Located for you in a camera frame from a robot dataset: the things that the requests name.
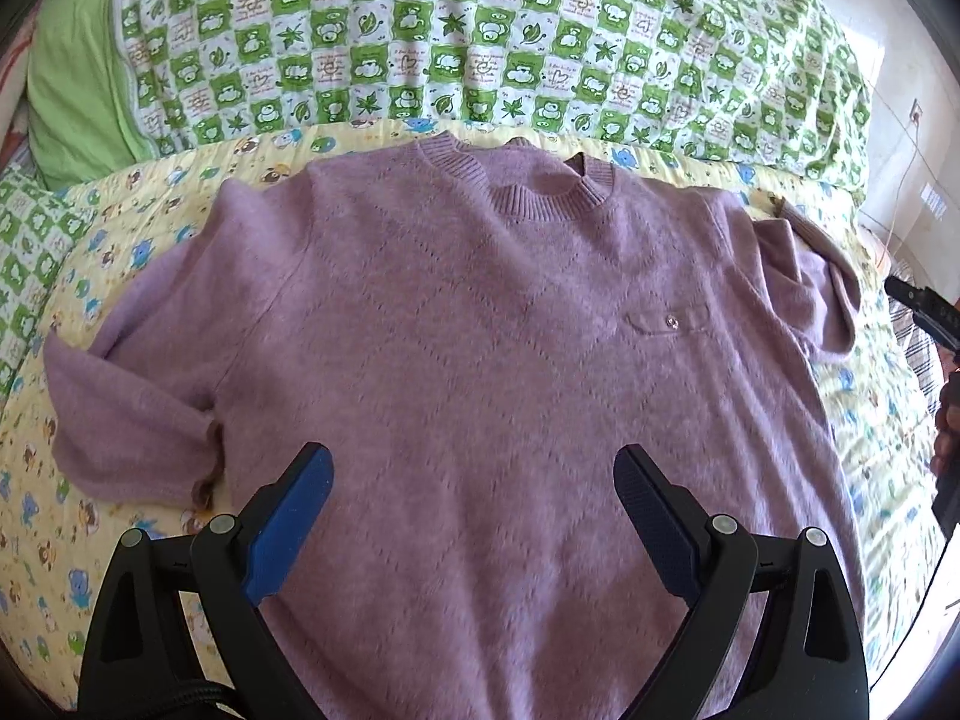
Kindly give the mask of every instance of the bed sheet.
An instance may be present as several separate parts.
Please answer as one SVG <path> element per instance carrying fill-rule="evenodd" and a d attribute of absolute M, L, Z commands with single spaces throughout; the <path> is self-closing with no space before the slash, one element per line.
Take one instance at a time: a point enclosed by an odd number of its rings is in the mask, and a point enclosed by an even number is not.
<path fill-rule="evenodd" d="M 158 155 L 434 117 L 866 181 L 870 93 L 820 0 L 114 0 Z"/>
<path fill-rule="evenodd" d="M 755 217 L 771 212 L 771 193 L 786 196 L 843 245 L 863 286 L 856 348 L 845 365 L 819 365 L 815 374 L 858 519 L 869 592 L 864 638 L 875 678 L 904 638 L 943 543 L 925 471 L 932 420 L 896 345 L 880 276 L 856 236 L 846 191 L 764 167 L 674 158 L 523 128 L 386 120 L 298 128 L 204 146 L 71 189 L 69 199 L 100 213 L 64 263 L 43 332 L 52 326 L 68 343 L 90 343 L 128 279 L 202 227 L 224 177 L 262 187 L 318 156 L 381 148 L 443 129 L 480 146 L 521 135 L 562 158 L 585 151 L 678 186 L 729 189 Z M 209 514 L 110 505 L 71 487 L 51 455 L 56 415 L 41 342 L 42 334 L 0 418 L 0 635 L 28 677 L 70 706 L 90 614 L 117 538 L 131 526 L 152 536 L 193 533 Z M 228 507 L 218 500 L 215 508 Z M 185 596 L 185 607 L 200 659 L 209 674 L 225 679 L 196 597 Z"/>

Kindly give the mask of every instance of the green pillow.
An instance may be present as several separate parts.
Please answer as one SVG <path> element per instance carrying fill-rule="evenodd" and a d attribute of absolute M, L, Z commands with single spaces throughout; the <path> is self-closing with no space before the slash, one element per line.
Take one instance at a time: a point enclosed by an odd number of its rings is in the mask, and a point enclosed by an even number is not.
<path fill-rule="evenodd" d="M 0 176 L 0 410 L 66 255 L 96 211 L 74 210 L 18 167 Z"/>
<path fill-rule="evenodd" d="M 113 0 L 43 0 L 27 66 L 30 148 L 51 189 L 152 159 L 130 116 Z"/>

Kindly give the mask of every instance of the sweater pocket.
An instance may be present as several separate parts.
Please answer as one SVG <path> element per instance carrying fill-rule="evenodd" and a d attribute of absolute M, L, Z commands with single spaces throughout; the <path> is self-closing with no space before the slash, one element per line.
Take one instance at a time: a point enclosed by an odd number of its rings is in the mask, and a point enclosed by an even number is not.
<path fill-rule="evenodd" d="M 675 308 L 651 308 L 649 305 L 627 309 L 627 322 L 645 336 L 680 336 L 697 333 L 709 324 L 706 303 Z"/>

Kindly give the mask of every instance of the hand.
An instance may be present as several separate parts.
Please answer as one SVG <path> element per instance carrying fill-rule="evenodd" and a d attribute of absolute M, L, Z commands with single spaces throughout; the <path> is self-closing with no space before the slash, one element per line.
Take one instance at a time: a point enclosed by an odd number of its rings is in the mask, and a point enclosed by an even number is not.
<path fill-rule="evenodd" d="M 940 408 L 935 420 L 937 437 L 933 442 L 930 470 L 940 476 L 951 463 L 960 461 L 960 371 L 952 372 L 940 390 Z"/>

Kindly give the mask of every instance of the green and white checkered fabric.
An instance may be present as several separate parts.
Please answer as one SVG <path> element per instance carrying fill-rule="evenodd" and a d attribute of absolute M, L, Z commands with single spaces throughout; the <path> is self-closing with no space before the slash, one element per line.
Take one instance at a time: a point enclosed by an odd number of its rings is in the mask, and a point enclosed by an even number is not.
<path fill-rule="evenodd" d="M 819 0 L 115 0 L 161 154 L 461 118 L 859 187 L 869 94 Z"/>
<path fill-rule="evenodd" d="M 72 210 L 16 167 L 0 179 L 0 409 L 56 274 L 94 213 Z"/>

